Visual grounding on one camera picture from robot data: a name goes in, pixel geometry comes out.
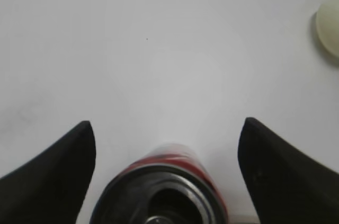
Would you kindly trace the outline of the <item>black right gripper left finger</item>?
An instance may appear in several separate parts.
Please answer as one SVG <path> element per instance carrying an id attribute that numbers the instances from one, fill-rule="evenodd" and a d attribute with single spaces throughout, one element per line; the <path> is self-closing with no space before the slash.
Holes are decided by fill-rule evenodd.
<path id="1" fill-rule="evenodd" d="M 45 151 L 1 177 L 1 223 L 76 223 L 96 160 L 82 121 Z"/>

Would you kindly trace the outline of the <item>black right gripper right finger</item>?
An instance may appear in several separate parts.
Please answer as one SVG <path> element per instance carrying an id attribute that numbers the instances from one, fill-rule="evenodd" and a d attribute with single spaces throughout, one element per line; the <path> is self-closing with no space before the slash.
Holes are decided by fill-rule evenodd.
<path id="1" fill-rule="evenodd" d="M 255 118 L 246 118 L 238 163 L 260 223 L 338 223 L 338 173 Z"/>

